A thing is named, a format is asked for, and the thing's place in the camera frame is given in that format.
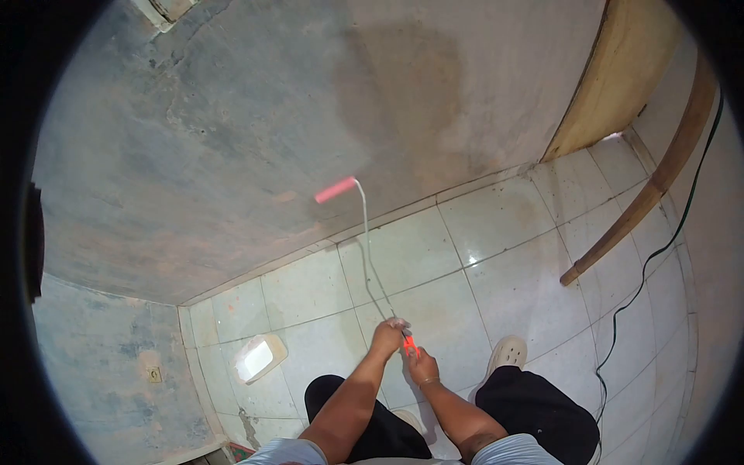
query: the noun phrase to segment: shoe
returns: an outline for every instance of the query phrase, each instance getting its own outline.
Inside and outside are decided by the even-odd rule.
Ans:
[[[527,362],[527,343],[524,339],[519,336],[506,336],[493,348],[491,354],[491,360],[488,362],[488,373],[486,373],[486,379],[491,376],[491,373],[504,365],[514,365],[523,369]]]
[[[413,426],[414,429],[423,436],[423,428],[421,427],[421,423],[419,423],[418,418],[416,418],[416,416],[413,415],[410,411],[405,410],[404,408],[399,408],[397,410],[393,410],[393,415],[405,421],[407,424]]]

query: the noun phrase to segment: bracelet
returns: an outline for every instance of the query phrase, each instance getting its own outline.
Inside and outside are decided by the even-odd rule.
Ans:
[[[419,389],[421,389],[422,385],[429,384],[430,382],[439,382],[439,376],[424,379],[422,382],[419,383]]]

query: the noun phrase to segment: pink roller cover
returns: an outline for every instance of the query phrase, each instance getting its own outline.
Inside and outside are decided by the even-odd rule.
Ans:
[[[341,181],[335,183],[331,187],[328,187],[318,192],[315,195],[315,201],[317,203],[326,202],[327,200],[332,199],[333,197],[339,195],[340,193],[344,193],[349,189],[354,189],[355,187],[356,187],[356,183],[354,182],[354,176],[343,178]]]

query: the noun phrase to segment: sleeve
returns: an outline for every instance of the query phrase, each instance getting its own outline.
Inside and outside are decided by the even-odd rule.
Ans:
[[[472,465],[561,465],[531,434],[514,434],[485,446]]]
[[[277,437],[238,465],[328,465],[325,454],[307,439]]]

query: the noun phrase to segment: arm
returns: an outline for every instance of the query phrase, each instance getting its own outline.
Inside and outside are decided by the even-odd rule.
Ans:
[[[423,347],[421,356],[408,355],[411,379],[419,386],[447,437],[457,446],[466,464],[485,446],[508,436],[506,429],[489,414],[461,399],[439,381],[437,360]]]
[[[400,347],[404,326],[393,318],[377,326],[367,355],[300,434],[323,451],[329,464],[343,463],[367,428],[385,364]]]

